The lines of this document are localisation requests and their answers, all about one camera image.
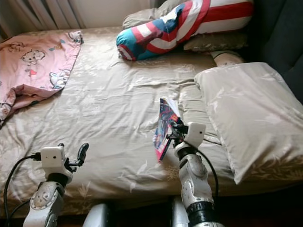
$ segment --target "striped pillow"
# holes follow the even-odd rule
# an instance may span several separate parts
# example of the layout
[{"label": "striped pillow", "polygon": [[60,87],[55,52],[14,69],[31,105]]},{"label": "striped pillow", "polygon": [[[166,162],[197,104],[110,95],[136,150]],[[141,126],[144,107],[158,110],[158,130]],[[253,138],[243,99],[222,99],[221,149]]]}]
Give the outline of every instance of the striped pillow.
[{"label": "striped pillow", "polygon": [[241,29],[252,12],[251,0],[186,1],[164,17],[122,31],[117,47],[127,60],[157,56],[196,34]]}]

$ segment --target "floor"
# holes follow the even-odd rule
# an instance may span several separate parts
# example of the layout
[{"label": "floor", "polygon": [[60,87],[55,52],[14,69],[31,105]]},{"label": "floor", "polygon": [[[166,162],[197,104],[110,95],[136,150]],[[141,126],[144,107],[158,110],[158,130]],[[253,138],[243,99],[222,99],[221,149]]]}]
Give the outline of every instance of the floor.
[{"label": "floor", "polygon": [[[283,193],[250,197],[223,197],[217,202],[218,214],[226,227],[300,227],[303,226],[302,187]],[[81,227],[85,216],[60,217],[58,227]],[[168,203],[134,210],[117,211],[114,227],[169,227]],[[14,220],[12,227],[21,227]]]}]

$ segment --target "cartoon print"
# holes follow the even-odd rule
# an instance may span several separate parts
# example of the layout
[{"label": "cartoon print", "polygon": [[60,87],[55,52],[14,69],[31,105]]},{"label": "cartoon print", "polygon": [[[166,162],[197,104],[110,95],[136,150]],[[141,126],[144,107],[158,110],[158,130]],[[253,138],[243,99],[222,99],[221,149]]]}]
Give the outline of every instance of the cartoon print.
[{"label": "cartoon print", "polygon": [[11,105],[8,103],[0,103],[0,126],[4,122],[4,119],[8,116],[11,110]]},{"label": "cartoon print", "polygon": [[9,45],[9,51],[10,52],[20,52],[24,47],[24,44],[22,42],[12,42]]},{"label": "cartoon print", "polygon": [[65,86],[71,71],[61,70],[58,73],[50,72],[50,82],[53,85],[53,89],[61,89]]},{"label": "cartoon print", "polygon": [[75,43],[84,43],[83,42],[83,37],[82,37],[82,32],[81,31],[76,31],[76,32],[69,32],[68,36],[75,42]]},{"label": "cartoon print", "polygon": [[60,43],[56,46],[54,46],[53,48],[50,48],[50,51],[54,51],[54,50],[61,50],[62,49],[62,44],[64,44],[65,41],[63,39],[60,39]]},{"label": "cartoon print", "polygon": [[37,62],[45,57],[45,53],[39,50],[31,50],[22,56],[22,60],[28,65],[36,65]]},{"label": "cartoon print", "polygon": [[29,71],[29,74],[30,74],[30,75],[36,75],[36,74],[37,74],[37,72],[36,72],[36,71],[34,71],[34,70],[30,70],[30,71]]}]

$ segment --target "curtain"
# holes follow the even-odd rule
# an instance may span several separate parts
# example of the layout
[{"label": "curtain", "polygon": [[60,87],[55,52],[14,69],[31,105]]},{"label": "curtain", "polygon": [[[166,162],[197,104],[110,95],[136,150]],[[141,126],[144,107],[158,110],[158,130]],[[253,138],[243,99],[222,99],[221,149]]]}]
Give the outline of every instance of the curtain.
[{"label": "curtain", "polygon": [[8,0],[24,31],[85,28],[70,0]]},{"label": "curtain", "polygon": [[8,0],[0,0],[0,36],[2,39],[9,38],[23,32],[21,24],[14,15]]}]

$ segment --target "black cable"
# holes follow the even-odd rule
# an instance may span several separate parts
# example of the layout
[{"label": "black cable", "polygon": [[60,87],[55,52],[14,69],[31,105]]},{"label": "black cable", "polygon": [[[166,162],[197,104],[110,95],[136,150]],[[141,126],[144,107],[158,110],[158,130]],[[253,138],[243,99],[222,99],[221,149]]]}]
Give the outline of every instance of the black cable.
[{"label": "black cable", "polygon": [[10,221],[11,221],[11,219],[13,218],[13,215],[16,213],[16,211],[17,211],[18,209],[20,209],[21,207],[23,207],[24,205],[28,204],[29,202],[30,202],[30,200],[27,200],[27,201],[25,201],[25,202],[19,204],[19,205],[13,210],[13,212],[10,214],[9,218],[6,220],[4,227],[9,227]]},{"label": "black cable", "polygon": [[194,145],[191,145],[190,143],[186,142],[185,140],[183,141],[185,142],[187,145],[191,146],[193,149],[196,150],[196,152],[198,152],[200,155],[202,155],[205,160],[208,162],[210,168],[212,169],[212,172],[213,172],[213,175],[214,175],[214,181],[215,181],[215,193],[214,193],[214,201],[216,202],[217,201],[217,198],[218,198],[218,194],[219,194],[219,181],[218,181],[218,176],[217,176],[217,173],[211,163],[211,161],[208,159],[208,157],[203,154],[198,148],[196,148]]},{"label": "black cable", "polygon": [[30,159],[30,158],[35,158],[36,156],[35,155],[30,155],[30,156],[26,156],[26,157],[23,157],[21,158],[15,165],[14,167],[12,168],[10,174],[9,174],[9,177],[5,183],[5,187],[4,187],[4,192],[3,192],[3,204],[4,204],[4,211],[5,211],[5,217],[6,219],[9,219],[9,210],[8,210],[8,198],[7,198],[7,193],[8,193],[8,188],[9,188],[9,182],[11,180],[11,177],[13,176],[16,168],[18,167],[18,165],[26,160],[26,159]]}]

